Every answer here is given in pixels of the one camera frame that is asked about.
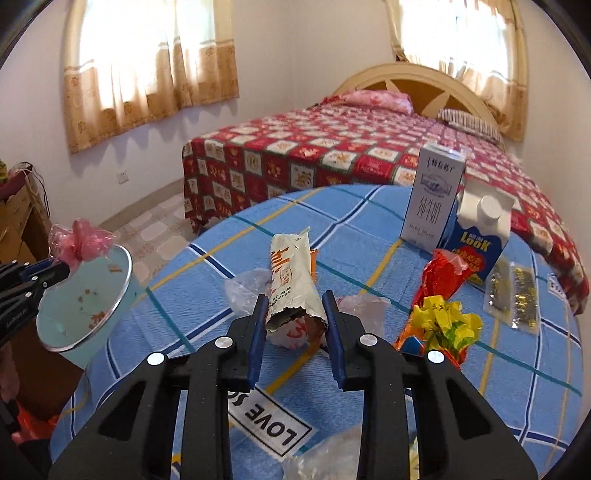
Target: red checkered bedspread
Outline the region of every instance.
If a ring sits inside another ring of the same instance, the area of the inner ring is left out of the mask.
[[[474,152],[466,175],[515,198],[511,228],[552,266],[575,313],[589,282],[577,249],[538,186],[492,144],[422,116],[335,104],[244,122],[183,148],[185,216],[195,231],[293,190],[339,183],[412,185],[419,148]]]

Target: white milk carton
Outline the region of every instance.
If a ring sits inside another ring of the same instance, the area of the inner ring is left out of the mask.
[[[468,152],[435,143],[421,148],[400,237],[431,253],[437,248],[452,211]]]

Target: baseboard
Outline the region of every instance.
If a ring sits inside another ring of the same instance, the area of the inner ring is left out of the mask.
[[[126,223],[129,223],[134,218],[139,217],[142,213],[154,208],[159,203],[168,200],[170,197],[176,195],[177,193],[182,193],[183,184],[183,179],[178,179],[172,183],[169,183],[161,189],[158,189],[155,192],[150,193],[144,198],[139,199],[137,202],[124,208],[121,212],[113,215],[108,220],[105,220],[103,223],[100,224],[100,227],[104,228],[105,230],[108,230],[109,232],[113,232],[121,228]]]

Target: beige curtain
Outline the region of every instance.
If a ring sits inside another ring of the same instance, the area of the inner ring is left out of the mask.
[[[521,141],[527,51],[513,0],[385,0],[393,52],[440,70],[475,92],[499,129]]]
[[[71,153],[239,96],[232,0],[73,0],[64,42]]]

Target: cardboard box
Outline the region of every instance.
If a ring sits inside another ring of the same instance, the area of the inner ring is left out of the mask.
[[[426,144],[418,155],[400,237],[431,253],[441,240],[466,168],[466,154]]]
[[[462,201],[445,249],[460,255],[484,287],[511,234],[513,197],[478,179],[466,180]]]

